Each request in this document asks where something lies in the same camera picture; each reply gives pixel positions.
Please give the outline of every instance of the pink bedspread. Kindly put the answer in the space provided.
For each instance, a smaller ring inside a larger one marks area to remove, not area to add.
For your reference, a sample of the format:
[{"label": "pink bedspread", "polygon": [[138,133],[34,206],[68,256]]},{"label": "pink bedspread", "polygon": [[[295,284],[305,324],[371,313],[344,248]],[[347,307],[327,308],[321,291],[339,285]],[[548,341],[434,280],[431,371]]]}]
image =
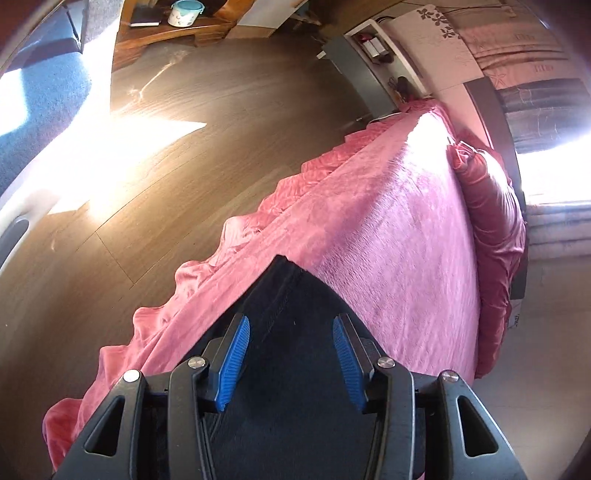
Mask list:
[{"label": "pink bedspread", "polygon": [[331,286],[410,370],[473,380],[479,295],[452,138],[443,108],[416,102],[305,163],[256,213],[226,221],[215,255],[183,264],[165,305],[137,310],[130,344],[101,349],[84,398],[49,410],[54,466],[127,369],[172,370],[277,254]]}]

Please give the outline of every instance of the blue rubber grip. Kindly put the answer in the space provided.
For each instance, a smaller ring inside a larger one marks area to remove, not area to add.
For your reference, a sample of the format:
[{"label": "blue rubber grip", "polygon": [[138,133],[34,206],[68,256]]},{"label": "blue rubber grip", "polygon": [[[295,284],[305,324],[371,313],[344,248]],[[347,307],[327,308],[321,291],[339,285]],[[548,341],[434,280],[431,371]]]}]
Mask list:
[{"label": "blue rubber grip", "polygon": [[339,317],[333,320],[333,342],[335,344],[336,354],[339,357],[340,369],[343,372],[343,379],[347,392],[349,393],[349,399],[359,411],[363,411],[366,404],[365,393],[363,391],[363,372]]},{"label": "blue rubber grip", "polygon": [[248,321],[248,318],[243,316],[234,338],[232,339],[230,348],[228,349],[228,354],[220,369],[219,389],[216,397],[216,407],[218,411],[224,411],[226,405],[232,398],[250,337],[251,324]]}]

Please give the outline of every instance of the pink pillow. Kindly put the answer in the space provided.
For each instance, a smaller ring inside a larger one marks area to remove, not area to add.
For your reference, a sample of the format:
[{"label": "pink pillow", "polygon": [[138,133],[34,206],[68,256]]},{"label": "pink pillow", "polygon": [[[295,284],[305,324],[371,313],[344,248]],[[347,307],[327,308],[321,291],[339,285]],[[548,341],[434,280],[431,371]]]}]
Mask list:
[{"label": "pink pillow", "polygon": [[474,228],[480,289],[476,377],[482,378],[494,367],[505,336],[509,287],[524,252],[525,223],[501,164],[488,152],[460,142],[450,147],[450,162]]}]

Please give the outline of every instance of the screw head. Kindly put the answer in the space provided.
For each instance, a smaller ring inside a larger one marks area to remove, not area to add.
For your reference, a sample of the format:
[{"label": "screw head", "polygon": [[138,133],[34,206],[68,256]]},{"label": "screw head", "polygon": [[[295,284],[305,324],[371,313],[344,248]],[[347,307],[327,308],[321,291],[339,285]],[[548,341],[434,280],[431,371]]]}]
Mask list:
[{"label": "screw head", "polygon": [[207,362],[202,356],[194,356],[187,363],[191,368],[203,368]]},{"label": "screw head", "polygon": [[125,380],[127,383],[133,383],[136,380],[139,380],[139,371],[127,370],[127,372],[123,374],[123,380]]},{"label": "screw head", "polygon": [[460,375],[455,373],[453,370],[445,370],[445,371],[441,372],[441,377],[442,377],[442,379],[444,379],[446,382],[449,382],[449,383],[455,383],[458,380],[460,380]]},{"label": "screw head", "polygon": [[378,366],[382,368],[392,368],[396,363],[388,356],[378,358]]}]

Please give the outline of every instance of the container lid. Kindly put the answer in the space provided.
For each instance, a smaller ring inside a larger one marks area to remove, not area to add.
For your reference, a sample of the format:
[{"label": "container lid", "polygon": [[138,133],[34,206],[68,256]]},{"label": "container lid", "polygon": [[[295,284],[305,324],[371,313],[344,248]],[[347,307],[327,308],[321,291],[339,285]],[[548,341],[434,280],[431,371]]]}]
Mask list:
[{"label": "container lid", "polygon": [[173,3],[173,5],[177,8],[182,8],[183,10],[204,10],[205,6],[198,2],[197,0],[178,0],[178,2]]}]

